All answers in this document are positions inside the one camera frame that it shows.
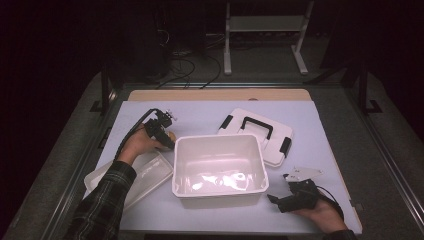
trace plaid sleeve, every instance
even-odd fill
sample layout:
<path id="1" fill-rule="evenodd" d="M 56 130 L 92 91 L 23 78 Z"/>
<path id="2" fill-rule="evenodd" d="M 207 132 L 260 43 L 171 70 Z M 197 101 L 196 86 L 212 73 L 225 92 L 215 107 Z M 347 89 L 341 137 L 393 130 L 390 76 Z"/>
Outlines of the plaid sleeve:
<path id="1" fill-rule="evenodd" d="M 64 239 L 118 239 L 125 197 L 136 176 L 130 165 L 114 161 L 78 205 Z"/>

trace black device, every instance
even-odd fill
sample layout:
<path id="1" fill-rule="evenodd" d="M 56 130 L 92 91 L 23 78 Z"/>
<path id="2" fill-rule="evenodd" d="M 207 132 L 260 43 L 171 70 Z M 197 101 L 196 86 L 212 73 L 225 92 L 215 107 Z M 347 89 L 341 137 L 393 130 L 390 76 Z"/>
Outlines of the black device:
<path id="1" fill-rule="evenodd" d="M 293 195 L 285 198 L 278 198 L 269 194 L 267 195 L 271 203 L 274 203 L 278 206 L 280 212 L 285 213 L 305 208 L 314 209 L 318 200 L 322 199 L 330 203 L 334 207 L 334 209 L 339 213 L 340 217 L 344 219 L 343 211 L 337 201 L 334 199 L 334 197 L 333 201 L 327 196 L 322 195 L 318 190 L 318 188 L 321 187 L 316 186 L 315 182 L 311 179 L 306 179 L 299 182 L 288 182 L 288 184 L 290 187 L 290 191 L 293 193 Z"/>
<path id="2" fill-rule="evenodd" d="M 165 147 L 168 147 L 170 149 L 174 149 L 175 143 L 174 141 L 169 137 L 169 135 L 165 132 L 165 128 L 172 125 L 172 119 L 175 119 L 171 112 L 166 111 L 165 113 L 157 108 L 152 108 L 149 111 L 147 111 L 134 126 L 130 129 L 130 131 L 127 133 L 127 135 L 122 140 L 121 144 L 119 145 L 119 148 L 115 155 L 115 160 L 118 158 L 119 154 L 122 151 L 123 146 L 127 142 L 127 140 L 133 135 L 137 130 L 140 124 L 143 123 L 146 118 L 151 115 L 153 112 L 155 112 L 156 119 L 150 118 L 146 123 L 144 123 L 144 128 L 146 129 L 146 133 L 149 137 L 154 137 L 156 140 L 158 140 L 162 145 Z"/>

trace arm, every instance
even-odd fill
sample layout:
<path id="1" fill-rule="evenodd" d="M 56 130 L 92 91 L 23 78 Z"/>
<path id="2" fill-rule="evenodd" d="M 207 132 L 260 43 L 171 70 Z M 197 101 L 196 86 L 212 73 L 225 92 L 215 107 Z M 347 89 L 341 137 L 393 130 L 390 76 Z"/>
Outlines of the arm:
<path id="1" fill-rule="evenodd" d="M 324 240 L 356 240 L 337 211 L 324 200 L 318 200 L 314 209 L 301 209 L 293 213 L 314 222 L 326 234 Z"/>
<path id="2" fill-rule="evenodd" d="M 98 186 L 78 205 L 64 239 L 117 239 L 125 197 L 137 174 L 135 158 L 162 145 L 143 127 L 125 143 Z"/>

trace black handle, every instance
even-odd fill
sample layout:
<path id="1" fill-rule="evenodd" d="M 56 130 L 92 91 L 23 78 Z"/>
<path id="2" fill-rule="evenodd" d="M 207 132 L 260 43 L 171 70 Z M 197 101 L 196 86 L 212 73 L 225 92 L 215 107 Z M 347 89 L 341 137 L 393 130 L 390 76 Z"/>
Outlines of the black handle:
<path id="1" fill-rule="evenodd" d="M 245 128 L 245 126 L 246 126 L 246 123 L 247 122 L 252 122 L 252 123 L 254 123 L 254 124 L 256 124 L 256 125 L 259 125 L 259 126 L 261 126 L 261 127 L 264 127 L 264 128 L 266 128 L 266 129 L 268 129 L 269 130 L 269 132 L 268 132 L 268 136 L 266 136 L 266 139 L 270 139 L 271 138 L 271 134 L 272 134 L 272 131 L 274 130 L 274 128 L 271 126 L 271 125 L 269 125 L 269 124 L 266 124 L 266 123 L 264 123 L 264 122 L 261 122 L 261 121 L 259 121 L 259 120 L 256 120 L 256 119 L 254 119 L 254 118 L 251 118 L 251 117 L 245 117 L 244 119 L 243 119 L 243 124 L 241 125 L 241 129 L 243 129 L 244 130 L 244 128 Z"/>

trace hand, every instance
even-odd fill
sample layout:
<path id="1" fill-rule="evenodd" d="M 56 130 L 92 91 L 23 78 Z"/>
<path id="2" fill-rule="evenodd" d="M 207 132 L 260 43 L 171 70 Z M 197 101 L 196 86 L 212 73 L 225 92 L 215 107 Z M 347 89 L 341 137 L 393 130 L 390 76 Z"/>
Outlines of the hand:
<path id="1" fill-rule="evenodd" d="M 347 226 L 337 211 L 328 202 L 319 199 L 314 209 L 293 211 L 313 221 L 324 233 L 347 230 Z"/>
<path id="2" fill-rule="evenodd" d="M 164 146 L 159 141 L 151 139 L 147 135 L 144 125 L 141 124 L 134 134 L 128 138 L 117 161 L 132 165 L 138 155 L 151 151 L 154 148 L 164 148 Z"/>

